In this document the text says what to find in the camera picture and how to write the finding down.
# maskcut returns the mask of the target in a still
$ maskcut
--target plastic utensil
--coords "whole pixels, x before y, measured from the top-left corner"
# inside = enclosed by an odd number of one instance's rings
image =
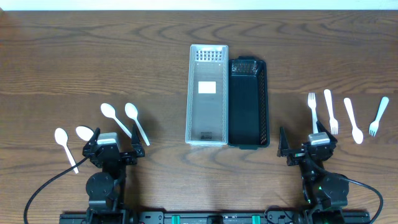
[[[354,138],[354,141],[357,144],[361,144],[362,141],[363,141],[363,133],[356,126],[355,117],[354,117],[354,111],[353,111],[353,105],[351,104],[351,100],[349,98],[344,98],[344,104],[345,104],[346,109],[347,109],[349,120],[351,121],[351,124],[353,125],[353,138]]]
[[[376,135],[376,132],[379,129],[379,122],[380,122],[381,116],[384,113],[384,110],[387,107],[388,102],[389,102],[389,99],[386,96],[384,96],[381,99],[380,106],[379,106],[379,111],[377,112],[376,119],[369,126],[369,134],[371,136],[373,136],[373,137]]]
[[[76,134],[84,141],[89,141],[93,136],[94,132],[86,126],[79,126],[76,128]]]
[[[317,126],[317,111],[315,110],[317,108],[317,101],[315,99],[315,93],[309,93],[308,94],[308,106],[311,108],[312,112],[312,131],[314,134],[318,133],[318,126]]]
[[[149,146],[150,144],[149,144],[147,135],[145,134],[144,130],[142,129],[142,127],[139,124],[138,119],[137,119],[137,117],[138,117],[137,108],[132,103],[126,103],[124,110],[126,111],[127,116],[136,122],[138,130],[141,133],[142,138],[144,139],[147,146]]]
[[[67,153],[70,165],[72,165],[72,166],[76,165],[76,162],[73,159],[73,156],[70,153],[70,150],[69,150],[69,148],[67,146],[67,142],[68,142],[68,134],[67,134],[67,132],[64,129],[62,129],[62,128],[57,128],[55,130],[55,134],[54,135],[55,135],[55,141],[59,145],[63,146],[63,148],[65,149],[65,152]],[[79,170],[77,169],[77,167],[74,168],[73,170],[75,171],[76,174],[79,173]]]
[[[331,103],[331,91],[326,89],[323,91],[323,94],[325,96],[326,99],[326,105],[328,106],[328,111],[329,111],[329,123],[330,123],[330,131],[331,134],[337,134],[338,133],[338,122],[335,118],[335,116],[333,115],[333,105]]]
[[[107,103],[103,103],[101,104],[101,111],[104,114],[104,116],[106,116],[107,118],[113,118],[117,122],[119,127],[131,138],[130,131],[125,127],[125,125],[122,124],[122,122],[120,122],[120,120],[117,119],[116,112],[113,106]]]

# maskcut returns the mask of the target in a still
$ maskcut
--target plastic fork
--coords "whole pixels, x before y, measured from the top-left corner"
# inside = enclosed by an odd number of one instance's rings
[[[384,113],[384,110],[387,107],[388,102],[389,102],[389,99],[386,96],[384,96],[381,99],[379,111],[377,112],[376,119],[369,126],[369,134],[373,137],[376,135],[377,129],[379,129],[379,122],[380,122],[381,116]]]
[[[337,134],[338,133],[338,122],[336,118],[333,115],[333,105],[331,103],[331,91],[326,89],[323,91],[323,94],[326,99],[326,105],[328,106],[328,111],[329,111],[329,123],[330,123],[330,131],[331,134]]]
[[[315,99],[315,93],[309,93],[308,94],[308,106],[311,108],[312,112],[312,131],[314,134],[318,133],[318,127],[317,127],[317,111],[315,108],[317,108],[317,101]]]

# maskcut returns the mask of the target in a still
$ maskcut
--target white sticker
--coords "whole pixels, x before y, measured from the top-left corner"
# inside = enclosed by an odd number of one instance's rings
[[[198,82],[199,93],[216,93],[216,82]]]

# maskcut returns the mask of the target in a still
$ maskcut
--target wooden table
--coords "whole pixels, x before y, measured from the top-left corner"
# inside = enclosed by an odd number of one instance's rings
[[[70,167],[55,143],[58,127],[83,158],[79,125],[116,131],[100,104],[120,120],[134,103],[151,145],[129,167],[126,203],[135,209],[264,210],[305,203],[298,167],[276,156],[279,127],[291,146],[312,130],[307,95],[333,93],[339,140],[326,169],[377,188],[384,209],[377,223],[398,222],[398,13],[396,11],[5,12],[0,18],[0,223],[22,223],[33,192]],[[271,145],[257,151],[185,144],[191,44],[226,44],[229,57],[253,55],[268,66]],[[382,96],[390,103],[376,137],[368,134]],[[364,142],[355,144],[343,104],[350,97]],[[85,211],[89,162],[50,184],[33,201],[31,223],[57,223]],[[379,200],[350,185],[349,208],[374,215]]]

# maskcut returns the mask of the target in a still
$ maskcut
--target black cable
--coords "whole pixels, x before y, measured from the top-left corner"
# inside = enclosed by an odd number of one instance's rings
[[[374,221],[376,221],[376,219],[378,218],[378,216],[379,216],[380,213],[381,213],[381,210],[383,209],[383,196],[380,194],[380,192],[379,192],[378,190],[376,190],[375,188],[373,188],[373,187],[371,187],[371,186],[369,186],[369,185],[367,185],[367,184],[364,184],[364,183],[358,182],[358,181],[356,181],[356,180],[351,180],[351,179],[349,179],[349,178],[343,177],[343,176],[340,175],[340,174],[335,174],[335,173],[326,171],[325,169],[322,169],[321,167],[319,167],[319,166],[315,163],[315,161],[312,160],[312,159],[310,158],[310,155],[308,155],[308,152],[306,152],[305,154],[306,154],[306,157],[312,162],[313,166],[314,166],[317,170],[319,170],[321,173],[336,175],[336,176],[337,176],[339,179],[341,179],[341,180],[345,180],[345,181],[347,181],[347,182],[351,182],[351,183],[353,183],[353,184],[359,185],[359,186],[364,187],[364,188],[366,188],[366,189],[372,190],[374,193],[376,193],[376,195],[379,196],[380,204],[379,204],[379,208],[378,208],[376,214],[374,214],[374,216],[373,216],[373,218],[371,219],[371,221],[369,222],[369,224],[372,224],[372,223],[374,223]]]
[[[264,211],[263,217],[264,217],[264,219],[267,221],[267,223],[277,224],[277,223],[274,223],[274,222],[269,221],[269,219],[268,219],[268,214],[266,214],[266,213],[268,212],[268,210],[269,210],[270,208],[272,208],[272,207],[277,207],[277,208],[281,209],[281,210],[285,213],[286,217],[289,218],[289,219],[291,220],[291,222],[287,222],[287,223],[285,223],[285,224],[293,223],[293,218],[290,217],[290,215],[288,215],[287,212],[285,212],[285,210],[284,210],[282,207],[278,206],[278,205],[271,205],[270,207],[267,208],[267,210]]]
[[[51,182],[57,180],[59,177],[63,176],[64,174],[66,174],[67,172],[73,170],[74,168],[80,166],[82,163],[84,163],[88,158],[91,157],[91,154],[86,156],[84,159],[82,159],[80,162],[78,162],[76,165],[74,165],[73,167],[63,171],[62,173],[56,175],[55,177],[51,178],[50,180],[48,180],[46,183],[44,183],[41,187],[39,187],[39,189],[36,190],[36,192],[30,197],[29,201],[27,201],[26,206],[25,206],[25,210],[24,210],[24,223],[25,224],[29,224],[27,221],[27,211],[29,209],[30,204],[32,203],[33,199],[37,196],[38,193],[40,193],[41,190],[43,190],[48,184],[50,184]]]

